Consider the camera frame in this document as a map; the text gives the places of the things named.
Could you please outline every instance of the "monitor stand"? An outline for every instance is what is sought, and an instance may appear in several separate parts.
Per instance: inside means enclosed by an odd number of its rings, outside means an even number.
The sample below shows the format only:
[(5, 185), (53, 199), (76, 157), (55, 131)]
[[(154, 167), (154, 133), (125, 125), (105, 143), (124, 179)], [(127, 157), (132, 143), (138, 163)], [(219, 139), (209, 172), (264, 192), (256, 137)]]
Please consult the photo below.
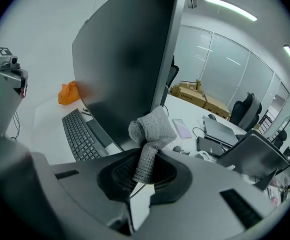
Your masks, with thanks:
[(106, 148), (111, 143), (113, 143), (113, 140), (109, 137), (109, 135), (102, 129), (100, 124), (97, 123), (96, 120), (92, 119), (86, 122), (89, 129), (92, 131), (92, 133), (96, 136), (96, 138), (99, 140), (100, 144)]

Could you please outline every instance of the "monitor screen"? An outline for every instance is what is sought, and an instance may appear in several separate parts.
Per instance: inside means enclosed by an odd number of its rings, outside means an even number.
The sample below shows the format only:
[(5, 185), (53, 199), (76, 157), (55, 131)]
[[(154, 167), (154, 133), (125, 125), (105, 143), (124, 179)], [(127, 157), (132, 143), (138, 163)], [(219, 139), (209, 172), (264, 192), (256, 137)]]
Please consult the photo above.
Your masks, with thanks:
[[(175, 3), (177, 0), (109, 0), (73, 42), (79, 95), (123, 150), (131, 147), (130, 122), (151, 111), (156, 86), (162, 93), (166, 85), (180, 26), (180, 17), (179, 22), (174, 20)], [(177, 24), (177, 31), (171, 33), (169, 29)], [(166, 54), (169, 45), (173, 47)], [(166, 71), (165, 79), (159, 87), (162, 71)]]
[(283, 122), (280, 124), (280, 126), (278, 127), (277, 131), (275, 131), (274, 134), (268, 138), (268, 140), (269, 140), (270, 142), (273, 142), (273, 141), (276, 139), (276, 137), (278, 136), (278, 134), (279, 134), (282, 130), (285, 129), (285, 127), (288, 125), (289, 122), (290, 122), (290, 115), (284, 119), (284, 121), (283, 121)]

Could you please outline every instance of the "gray knitted cloth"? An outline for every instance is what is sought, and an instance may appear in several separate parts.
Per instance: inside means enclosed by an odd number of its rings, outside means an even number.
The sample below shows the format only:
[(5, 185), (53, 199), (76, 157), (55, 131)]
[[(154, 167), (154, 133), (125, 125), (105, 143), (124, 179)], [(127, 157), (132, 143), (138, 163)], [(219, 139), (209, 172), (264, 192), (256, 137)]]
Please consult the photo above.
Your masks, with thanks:
[(128, 131), (130, 138), (143, 147), (133, 180), (150, 184), (153, 182), (155, 155), (177, 136), (161, 106), (132, 121)]

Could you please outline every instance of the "computer mouse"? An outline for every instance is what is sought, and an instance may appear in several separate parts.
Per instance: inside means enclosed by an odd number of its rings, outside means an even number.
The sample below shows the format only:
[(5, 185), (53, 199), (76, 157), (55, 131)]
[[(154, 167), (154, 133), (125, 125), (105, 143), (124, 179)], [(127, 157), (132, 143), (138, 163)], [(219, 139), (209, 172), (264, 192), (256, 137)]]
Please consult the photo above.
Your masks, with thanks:
[(180, 153), (180, 152), (182, 152), (183, 150), (181, 149), (180, 146), (175, 146), (175, 147), (173, 148), (173, 151)]
[(217, 121), (217, 120), (216, 120), (216, 117), (215, 117), (213, 114), (209, 114), (208, 117), (209, 117), (210, 119), (213, 119), (213, 120)]

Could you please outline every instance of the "chair backrest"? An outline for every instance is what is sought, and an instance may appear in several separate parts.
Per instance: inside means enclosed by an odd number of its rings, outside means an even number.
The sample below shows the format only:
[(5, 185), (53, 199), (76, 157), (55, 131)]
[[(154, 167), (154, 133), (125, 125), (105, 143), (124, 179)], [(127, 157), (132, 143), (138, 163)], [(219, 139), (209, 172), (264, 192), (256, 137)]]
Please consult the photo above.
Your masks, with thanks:
[(273, 144), (276, 148), (280, 149), (286, 139), (287, 133), (285, 132), (285, 130), (282, 130), (274, 139)]
[(243, 102), (235, 103), (229, 121), (243, 130), (249, 131), (257, 124), (261, 110), (261, 103), (255, 95), (247, 93), (247, 98)]
[(287, 158), (290, 157), (290, 146), (288, 146), (285, 151), (283, 152), (284, 156), (286, 156)]
[(244, 101), (242, 102), (236, 101), (232, 109), (229, 121), (237, 126), (241, 121), (241, 119), (244, 117), (247, 110), (249, 109), (251, 103), (252, 103), (252, 94), (248, 92), (247, 98)]

